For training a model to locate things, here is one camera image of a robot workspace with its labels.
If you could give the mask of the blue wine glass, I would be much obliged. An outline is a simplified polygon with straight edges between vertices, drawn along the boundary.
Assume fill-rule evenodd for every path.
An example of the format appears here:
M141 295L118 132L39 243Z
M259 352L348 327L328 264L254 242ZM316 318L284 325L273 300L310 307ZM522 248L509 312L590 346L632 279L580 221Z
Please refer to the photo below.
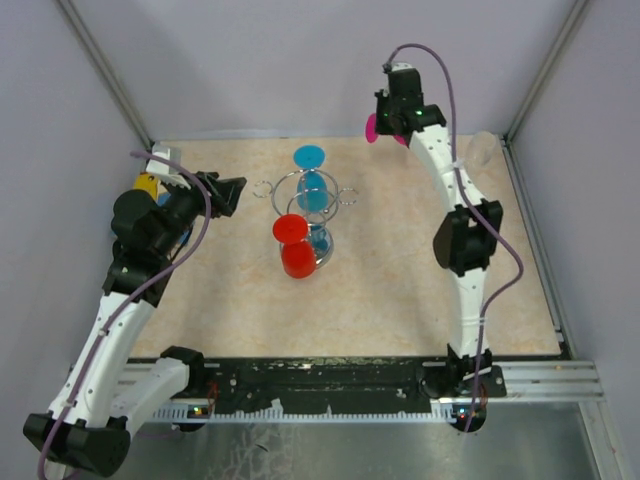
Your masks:
M303 170L297 183L299 207L310 213L325 210L329 204L327 184L318 172L325 161L324 150L317 145L305 145L294 152L293 160Z

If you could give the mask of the clear wine glass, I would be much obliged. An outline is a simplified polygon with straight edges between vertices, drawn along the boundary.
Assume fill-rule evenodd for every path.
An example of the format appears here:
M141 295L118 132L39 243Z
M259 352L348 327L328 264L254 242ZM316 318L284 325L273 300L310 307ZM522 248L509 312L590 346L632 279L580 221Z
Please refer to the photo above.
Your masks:
M494 134L480 131L471 138L467 146L466 163L472 167L486 167L498 147L498 138Z

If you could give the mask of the red wine glass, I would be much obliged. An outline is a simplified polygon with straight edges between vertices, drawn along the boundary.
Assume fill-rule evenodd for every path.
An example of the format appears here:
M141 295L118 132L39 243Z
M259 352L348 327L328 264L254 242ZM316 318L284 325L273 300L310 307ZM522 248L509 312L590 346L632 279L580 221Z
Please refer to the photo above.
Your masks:
M303 279L315 271L316 257L307 239L309 226L304 217L297 214L280 216L273 224L272 234L281 244L280 257L287 275Z

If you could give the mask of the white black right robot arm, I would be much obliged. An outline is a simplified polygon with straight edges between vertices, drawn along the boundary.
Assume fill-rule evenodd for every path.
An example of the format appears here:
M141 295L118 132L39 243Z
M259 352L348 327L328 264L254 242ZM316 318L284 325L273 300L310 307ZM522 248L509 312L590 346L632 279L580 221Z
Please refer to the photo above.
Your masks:
M429 172L445 216L432 242L438 265L450 273L453 322L442 367L429 368L421 380L432 397L470 395L492 367L482 312L484 287L497 240L473 215L477 210L498 230L503 209L474 185L453 152L452 138L440 108L424 103L420 74L407 63L383 68L387 86L375 93L375 138L403 141Z

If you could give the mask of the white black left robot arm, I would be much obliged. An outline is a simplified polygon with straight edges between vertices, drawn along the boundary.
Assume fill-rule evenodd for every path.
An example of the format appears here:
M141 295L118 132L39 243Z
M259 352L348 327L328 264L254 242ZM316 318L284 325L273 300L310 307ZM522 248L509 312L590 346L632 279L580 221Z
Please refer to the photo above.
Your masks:
M169 185L163 204L131 189L113 205L113 261L103 284L96 319L74 368L45 413L32 413L24 436L39 450L37 475L47 463L112 476L134 436L151 415L177 394L194 397L208 384L202 353L165 350L149 373L116 394L132 348L159 306L173 271L189 254L172 256L197 217L210 221L235 212L247 181L215 172L187 174Z

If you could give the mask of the chrome wine glass rack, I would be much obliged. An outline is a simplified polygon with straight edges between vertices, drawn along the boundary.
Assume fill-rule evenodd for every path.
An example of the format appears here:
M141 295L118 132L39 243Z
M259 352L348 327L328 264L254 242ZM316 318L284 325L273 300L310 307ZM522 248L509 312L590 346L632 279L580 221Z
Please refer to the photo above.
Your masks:
M329 195L327 208L318 213L310 213L298 205L297 183L303 173L300 169L285 174L276 182L256 181L252 186L252 194L256 198L268 199L277 216L297 214L305 218L309 226L307 239L315 253L316 267L321 268L331 260L335 250L329 223L341 208L358 202L359 191L353 187L341 187L337 180L324 170L318 169L318 172L324 176Z

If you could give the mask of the blue cloth with duck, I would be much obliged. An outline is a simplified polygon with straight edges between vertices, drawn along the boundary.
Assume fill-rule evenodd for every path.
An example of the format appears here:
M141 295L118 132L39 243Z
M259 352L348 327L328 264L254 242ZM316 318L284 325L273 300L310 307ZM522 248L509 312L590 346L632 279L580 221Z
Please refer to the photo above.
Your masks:
M149 173L140 173L133 184L133 188L146 191L158 205L164 205L170 198L170 193L160 184L160 181ZM179 247L189 243L193 227L186 230L178 242Z

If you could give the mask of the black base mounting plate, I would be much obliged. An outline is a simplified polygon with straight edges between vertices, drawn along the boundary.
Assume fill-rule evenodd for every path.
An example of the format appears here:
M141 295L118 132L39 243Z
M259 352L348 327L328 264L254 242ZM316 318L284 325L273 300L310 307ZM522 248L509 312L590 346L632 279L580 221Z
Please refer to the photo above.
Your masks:
M473 379L443 357L207 358L174 400L202 399L217 414L279 401L286 414L428 413L441 398L470 401Z

